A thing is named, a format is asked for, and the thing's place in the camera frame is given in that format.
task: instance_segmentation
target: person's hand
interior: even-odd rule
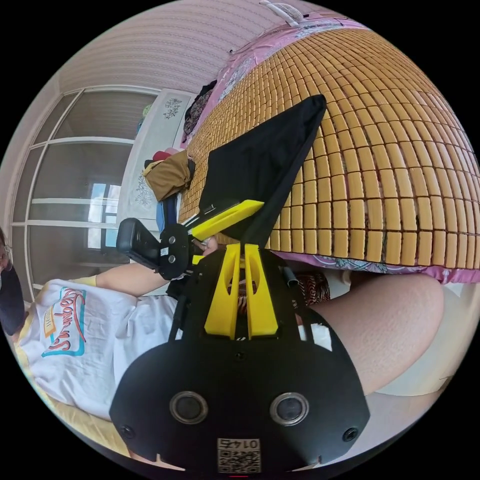
[[[219,244],[217,243],[217,240],[215,237],[211,236],[206,240],[206,245],[203,244],[202,242],[194,239],[193,243],[203,251],[202,255],[206,257],[207,255],[210,255],[212,252],[217,250],[219,248]]]

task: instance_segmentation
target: fan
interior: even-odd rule
[[[299,23],[304,21],[303,14],[287,3],[270,3],[268,0],[261,0],[259,3],[284,19],[291,27],[298,27]]]

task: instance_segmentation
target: screw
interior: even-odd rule
[[[133,431],[132,427],[130,427],[128,425],[124,425],[120,429],[120,433],[121,433],[122,437],[124,437],[126,439],[132,439],[135,436],[135,432]]]
[[[342,440],[344,442],[351,442],[355,438],[357,438],[357,435],[359,434],[359,431],[356,428],[349,428],[348,430],[345,431],[343,434]]]

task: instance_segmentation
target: window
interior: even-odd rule
[[[117,209],[132,145],[159,90],[93,87],[63,95],[31,145],[12,223],[24,298],[43,284],[108,270],[117,252]]]

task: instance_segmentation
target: brown bag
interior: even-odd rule
[[[192,165],[187,151],[179,151],[165,160],[151,163],[143,171],[146,184],[152,189],[158,202],[165,200],[170,195],[188,188],[192,181]]]

